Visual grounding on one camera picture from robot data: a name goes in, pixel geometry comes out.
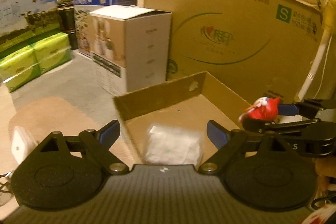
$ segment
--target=open cardboard box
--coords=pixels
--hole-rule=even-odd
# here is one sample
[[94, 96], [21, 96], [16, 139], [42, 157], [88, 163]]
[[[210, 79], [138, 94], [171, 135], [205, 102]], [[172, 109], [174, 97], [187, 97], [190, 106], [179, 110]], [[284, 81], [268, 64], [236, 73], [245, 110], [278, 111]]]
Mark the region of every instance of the open cardboard box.
[[201, 163], [217, 148], [207, 137], [206, 126], [215, 120], [232, 130], [241, 128], [240, 114], [249, 103], [208, 72], [200, 72], [178, 80], [136, 90], [115, 97], [119, 121], [134, 163], [144, 163], [147, 130], [152, 123], [183, 127], [204, 134], [205, 145]]

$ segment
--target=red figurine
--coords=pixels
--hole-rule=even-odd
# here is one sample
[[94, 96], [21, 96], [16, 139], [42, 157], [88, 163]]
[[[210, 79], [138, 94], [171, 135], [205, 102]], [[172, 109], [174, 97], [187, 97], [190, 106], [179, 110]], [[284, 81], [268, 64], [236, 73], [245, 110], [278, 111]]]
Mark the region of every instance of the red figurine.
[[245, 113], [240, 115], [239, 122], [248, 117], [250, 119], [258, 119], [265, 121], [273, 121], [278, 115], [278, 105], [280, 97], [276, 99], [261, 97], [254, 102], [252, 106], [245, 110]]

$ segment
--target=green package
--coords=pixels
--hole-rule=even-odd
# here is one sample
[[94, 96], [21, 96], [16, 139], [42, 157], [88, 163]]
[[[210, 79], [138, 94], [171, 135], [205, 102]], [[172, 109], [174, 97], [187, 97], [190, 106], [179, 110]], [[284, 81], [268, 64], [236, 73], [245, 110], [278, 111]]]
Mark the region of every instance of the green package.
[[40, 76], [34, 50], [26, 46], [1, 59], [0, 75], [10, 92]]
[[71, 46], [66, 33], [57, 33], [33, 43], [37, 62], [42, 73], [71, 60]]

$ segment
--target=box lid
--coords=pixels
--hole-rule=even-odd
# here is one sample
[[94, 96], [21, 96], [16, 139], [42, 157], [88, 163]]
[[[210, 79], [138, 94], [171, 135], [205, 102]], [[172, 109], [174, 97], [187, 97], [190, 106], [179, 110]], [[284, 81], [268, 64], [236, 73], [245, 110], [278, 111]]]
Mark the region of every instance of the box lid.
[[117, 20], [127, 20], [140, 15], [146, 16], [148, 13], [154, 11], [156, 10], [137, 6], [111, 5], [94, 10], [90, 14], [93, 16], [113, 18]]

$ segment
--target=white box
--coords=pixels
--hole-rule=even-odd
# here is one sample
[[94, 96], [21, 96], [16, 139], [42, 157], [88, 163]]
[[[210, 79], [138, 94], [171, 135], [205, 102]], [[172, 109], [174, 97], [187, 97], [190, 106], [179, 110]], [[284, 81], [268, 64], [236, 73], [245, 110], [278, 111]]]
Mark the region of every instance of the white box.
[[113, 96], [166, 80], [171, 13], [112, 5], [92, 11], [89, 43], [100, 85]]

